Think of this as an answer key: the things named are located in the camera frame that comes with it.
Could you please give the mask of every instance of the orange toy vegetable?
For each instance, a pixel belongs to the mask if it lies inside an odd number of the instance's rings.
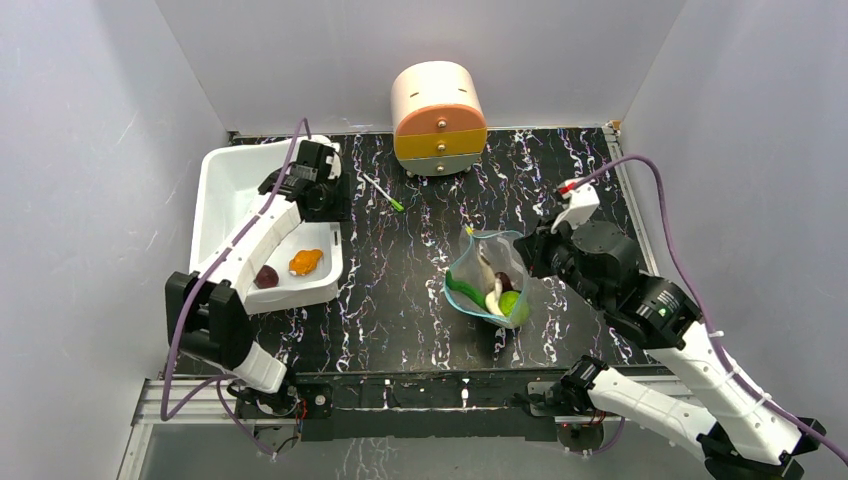
[[[324,252],[321,250],[301,250],[289,262],[289,273],[297,276],[306,275],[318,267],[318,260],[321,260],[323,256]]]

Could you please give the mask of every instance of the gray wall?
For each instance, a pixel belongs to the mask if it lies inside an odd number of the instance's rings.
[[[157,0],[228,130],[391,130],[406,67],[452,60],[492,126],[624,116],[683,0]]]
[[[654,158],[684,262],[726,346],[848,446],[848,4],[690,0],[625,117]],[[630,169],[654,250],[649,173]],[[667,257],[661,270],[673,270]],[[808,478],[844,478],[829,452]]]
[[[152,0],[0,15],[0,478],[115,478],[225,141]]]
[[[612,450],[589,459],[557,445],[519,438],[360,438],[301,443],[272,464],[257,458],[256,447],[232,426],[164,425],[154,429],[142,480],[712,478],[685,450],[632,424]]]

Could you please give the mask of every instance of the dark red fruit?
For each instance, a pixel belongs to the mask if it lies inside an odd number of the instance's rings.
[[[277,275],[277,271],[268,265],[262,265],[262,268],[259,269],[259,273],[256,274],[256,278],[253,280],[253,284],[257,288],[274,288],[279,283],[280,276]]]

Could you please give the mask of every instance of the green marker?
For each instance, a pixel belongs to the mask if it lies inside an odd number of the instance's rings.
[[[364,178],[365,180],[368,180],[368,183],[370,183],[371,185],[374,185],[374,188],[376,188],[378,192],[380,192],[384,197],[386,197],[386,200],[388,200],[389,203],[392,204],[392,206],[395,208],[395,210],[397,210],[398,212],[403,212],[403,205],[401,205],[394,198],[390,197],[389,194],[386,193],[385,190],[383,190],[382,188],[380,188],[379,185],[377,185],[377,182],[372,180],[371,177],[369,177],[368,175],[365,175],[364,173],[362,173],[361,175],[362,175],[362,178]]]

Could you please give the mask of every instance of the table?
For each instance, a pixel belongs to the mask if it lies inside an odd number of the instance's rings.
[[[338,299],[252,317],[260,345],[297,372],[567,367],[583,354],[610,364],[650,363],[558,280],[544,280],[550,295],[515,330],[454,310],[442,293],[465,226],[531,230],[554,211],[556,184],[610,161],[601,128],[491,131],[471,172],[413,179],[394,157],[391,134],[330,138],[341,145],[347,171],[379,178],[406,212],[354,178]],[[234,137],[231,144],[283,139]],[[601,207],[594,218],[636,238],[616,174],[608,172],[596,189]],[[177,373],[215,372],[181,358]]]

